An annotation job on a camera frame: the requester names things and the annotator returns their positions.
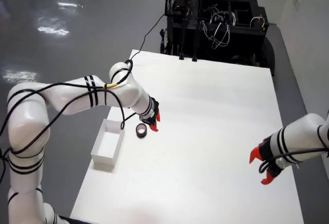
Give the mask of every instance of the gray floor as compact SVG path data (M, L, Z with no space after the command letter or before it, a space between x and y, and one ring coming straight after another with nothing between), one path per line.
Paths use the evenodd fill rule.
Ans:
M66 81L95 74L108 81L109 68L139 48L144 34L163 14L164 0L0 0L0 114L6 95L22 80ZM159 51L163 19L144 50ZM271 26L276 53L274 83L284 125L306 114L281 33ZM61 117L51 129L44 163L43 190L61 215L69 216L90 162L90 151L107 107ZM8 136L0 139L1 148ZM305 223L324 223L329 181L320 158L294 169ZM7 223L8 172L0 186L0 223Z

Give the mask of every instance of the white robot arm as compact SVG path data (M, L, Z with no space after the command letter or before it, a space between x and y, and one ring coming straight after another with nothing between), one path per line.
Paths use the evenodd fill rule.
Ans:
M112 83L118 83L127 73L127 64L117 63L109 77ZM36 90L42 91L32 95ZM50 136L47 104L59 111L59 115L71 115L97 105L120 106L121 110L131 107L154 131L157 131L156 121L160 120L158 102L131 73L118 85L107 85L97 76L88 76L62 84L21 83L13 87L8 95L10 224L67 223L50 205L43 203L40 183L44 146Z
M283 169L292 164L329 153L329 117L308 114L265 138L251 151L250 161L263 161L260 173L266 171L262 184L270 184Z

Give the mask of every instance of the tape roll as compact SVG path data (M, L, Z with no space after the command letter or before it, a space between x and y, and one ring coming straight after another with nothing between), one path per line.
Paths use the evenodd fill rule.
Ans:
M147 133L148 133L148 128L145 124L140 123L136 126L136 135L139 138L145 137Z

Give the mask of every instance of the white box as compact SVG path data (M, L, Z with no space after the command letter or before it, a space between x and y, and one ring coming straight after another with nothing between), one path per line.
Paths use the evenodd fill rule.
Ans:
M124 136L120 124L120 121L103 120L91 153L95 166L115 166Z

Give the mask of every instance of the white table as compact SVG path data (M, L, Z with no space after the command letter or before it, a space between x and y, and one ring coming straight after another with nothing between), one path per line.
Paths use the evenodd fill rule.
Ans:
M251 150L282 127L268 69L141 52L133 75L160 104L159 132L138 139L138 118L128 120L115 169L98 171L91 161L71 218L303 223L292 169L264 186L260 162L249 165ZM121 120L119 109L108 119Z

